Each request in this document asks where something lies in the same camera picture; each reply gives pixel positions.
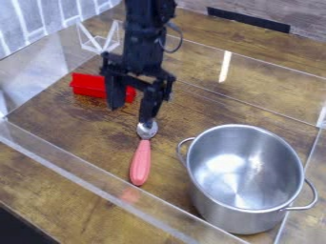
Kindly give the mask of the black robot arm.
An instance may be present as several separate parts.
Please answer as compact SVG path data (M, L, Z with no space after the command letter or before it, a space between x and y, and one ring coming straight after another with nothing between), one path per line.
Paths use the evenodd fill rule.
M126 88L143 92L139 122L151 127L163 101L168 101L176 77L162 68L166 24L175 17L175 0L124 0L122 55L102 53L107 103L114 111L124 105Z

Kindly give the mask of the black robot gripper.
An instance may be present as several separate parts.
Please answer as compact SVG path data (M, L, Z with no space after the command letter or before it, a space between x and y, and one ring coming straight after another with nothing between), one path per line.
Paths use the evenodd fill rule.
M152 127L163 100L170 99L176 77L162 68L166 49L166 25L124 24L122 54L102 53L107 103L114 111L124 105L126 86L144 93L139 122Z

